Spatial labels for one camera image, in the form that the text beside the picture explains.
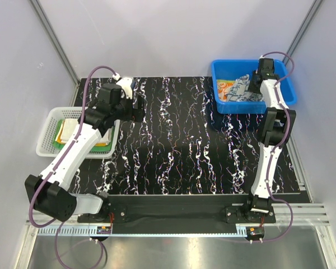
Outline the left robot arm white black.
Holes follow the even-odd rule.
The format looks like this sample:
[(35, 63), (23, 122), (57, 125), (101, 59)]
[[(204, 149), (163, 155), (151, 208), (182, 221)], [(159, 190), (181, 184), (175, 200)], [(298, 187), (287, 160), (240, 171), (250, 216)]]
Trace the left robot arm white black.
[(131, 77), (102, 85), (96, 101), (82, 111), (79, 124), (56, 158), (38, 176), (29, 175), (25, 180), (30, 211), (61, 222), (73, 215), (90, 214), (98, 222), (109, 217), (110, 209), (101, 196), (73, 194), (68, 189), (88, 153), (116, 121), (143, 121), (144, 98), (138, 95), (133, 100), (134, 88)]

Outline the green microfiber towel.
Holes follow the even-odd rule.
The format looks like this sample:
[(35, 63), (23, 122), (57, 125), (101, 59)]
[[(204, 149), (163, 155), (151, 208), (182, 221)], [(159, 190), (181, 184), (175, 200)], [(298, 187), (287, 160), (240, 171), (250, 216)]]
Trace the green microfiber towel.
[[(54, 138), (53, 138), (53, 147), (56, 148), (56, 149), (59, 149), (61, 150), (64, 145), (66, 144), (65, 142), (63, 142), (63, 140), (61, 140), (61, 134), (62, 134), (62, 131), (63, 131), (63, 128), (64, 128), (64, 122), (65, 122), (65, 119), (61, 119), (58, 124), (57, 124), (57, 127), (56, 127), (56, 130), (55, 130), (55, 135), (54, 135)], [(91, 154), (96, 154), (97, 152), (100, 154), (102, 152), (105, 152), (105, 151), (110, 151), (111, 148), (112, 148), (112, 134), (114, 132), (114, 127), (109, 129), (105, 136), (100, 140), (99, 143), (97, 143), (90, 151)]]

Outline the grey blue patterned towel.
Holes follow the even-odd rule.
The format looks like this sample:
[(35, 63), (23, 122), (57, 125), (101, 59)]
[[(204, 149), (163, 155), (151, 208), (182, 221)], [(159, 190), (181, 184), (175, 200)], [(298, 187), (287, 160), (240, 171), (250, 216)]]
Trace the grey blue patterned towel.
[(262, 94), (257, 94), (249, 91), (250, 76), (244, 75), (235, 80), (232, 86), (224, 90), (224, 98), (226, 101), (239, 102), (239, 101), (263, 101)]

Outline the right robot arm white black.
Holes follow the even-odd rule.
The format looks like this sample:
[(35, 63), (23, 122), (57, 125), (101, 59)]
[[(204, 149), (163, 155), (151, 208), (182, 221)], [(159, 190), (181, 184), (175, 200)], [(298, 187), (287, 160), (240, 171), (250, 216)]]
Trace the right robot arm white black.
[(260, 156), (254, 183), (250, 189), (243, 216), (249, 222), (261, 222), (273, 214), (273, 179), (277, 161), (288, 142), (296, 112), (288, 108), (283, 100), (281, 82), (287, 76), (275, 73), (274, 60), (260, 57), (258, 68), (253, 72), (249, 90), (261, 93), (266, 110), (258, 128)]

